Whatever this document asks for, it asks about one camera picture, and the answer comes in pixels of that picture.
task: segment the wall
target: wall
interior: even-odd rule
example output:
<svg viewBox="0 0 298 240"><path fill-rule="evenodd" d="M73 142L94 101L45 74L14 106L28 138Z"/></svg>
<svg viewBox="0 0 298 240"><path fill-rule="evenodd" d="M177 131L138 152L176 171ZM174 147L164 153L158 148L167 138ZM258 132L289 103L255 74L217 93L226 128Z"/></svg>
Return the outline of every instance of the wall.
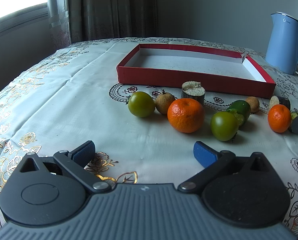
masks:
<svg viewBox="0 0 298 240"><path fill-rule="evenodd" d="M271 13L298 18L298 0L157 0L158 35L266 52Z"/></svg>
<svg viewBox="0 0 298 240"><path fill-rule="evenodd" d="M21 72L53 53L48 19L0 37L0 91Z"/></svg>

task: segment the metal screw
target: metal screw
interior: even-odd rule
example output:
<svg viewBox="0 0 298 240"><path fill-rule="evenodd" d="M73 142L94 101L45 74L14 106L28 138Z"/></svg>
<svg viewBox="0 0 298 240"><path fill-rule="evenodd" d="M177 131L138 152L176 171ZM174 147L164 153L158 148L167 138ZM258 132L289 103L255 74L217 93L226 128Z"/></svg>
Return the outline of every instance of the metal screw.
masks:
<svg viewBox="0 0 298 240"><path fill-rule="evenodd" d="M184 189L184 190L191 190L194 189L196 187L196 184L188 181L188 182L184 182L180 184L180 188Z"/></svg>
<svg viewBox="0 0 298 240"><path fill-rule="evenodd" d="M107 189L108 187L110 187L110 185L108 183L106 183L105 181L100 181L100 182L96 182L92 185L92 187L96 190L104 190Z"/></svg>

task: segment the gray curtain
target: gray curtain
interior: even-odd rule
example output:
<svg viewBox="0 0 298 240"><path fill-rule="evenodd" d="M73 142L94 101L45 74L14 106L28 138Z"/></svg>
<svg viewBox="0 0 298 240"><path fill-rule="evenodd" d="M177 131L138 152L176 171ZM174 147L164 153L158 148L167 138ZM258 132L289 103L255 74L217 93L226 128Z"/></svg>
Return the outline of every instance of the gray curtain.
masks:
<svg viewBox="0 0 298 240"><path fill-rule="evenodd" d="M156 0L48 0L55 49L74 42L157 36Z"/></svg>

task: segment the tablecloth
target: tablecloth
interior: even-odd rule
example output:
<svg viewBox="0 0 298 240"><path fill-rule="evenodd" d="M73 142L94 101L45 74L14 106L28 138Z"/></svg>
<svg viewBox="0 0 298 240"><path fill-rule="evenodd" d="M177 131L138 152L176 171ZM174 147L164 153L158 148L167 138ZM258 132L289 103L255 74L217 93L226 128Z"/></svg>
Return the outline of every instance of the tablecloth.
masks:
<svg viewBox="0 0 298 240"><path fill-rule="evenodd" d="M85 41L56 51L29 68L0 92L0 192L27 152L50 156L73 150L87 140L96 145L96 157L86 167L114 185L121 183L174 183L200 172L193 144L202 141L217 151L237 156L263 152L286 185L291 205L283 223L298 235L298 136L274 133L268 126L268 100L250 116L233 143L217 141L209 123L245 96L207 92L203 127L193 134L173 129L165 116L130 114L125 101L135 91L156 98L164 89L180 97L180 89L123 85L116 65L138 43L170 43L214 47L249 54L277 83L275 94L288 97L298 111L298 74L269 66L264 55L251 49L175 38L122 38ZM4 224L0 211L0 228Z"/></svg>

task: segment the tangerine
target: tangerine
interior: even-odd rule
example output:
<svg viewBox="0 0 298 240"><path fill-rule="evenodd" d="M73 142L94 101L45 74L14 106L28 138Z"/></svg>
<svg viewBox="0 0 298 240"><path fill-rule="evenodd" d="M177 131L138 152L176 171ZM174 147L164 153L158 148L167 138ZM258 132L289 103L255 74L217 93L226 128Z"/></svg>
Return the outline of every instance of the tangerine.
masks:
<svg viewBox="0 0 298 240"><path fill-rule="evenodd" d="M181 98L171 103L167 116L171 126L177 131L192 133L202 126L205 110L198 101Z"/></svg>
<svg viewBox="0 0 298 240"><path fill-rule="evenodd" d="M268 124L274 132L283 133L292 122L291 113L284 105L273 106L268 113Z"/></svg>

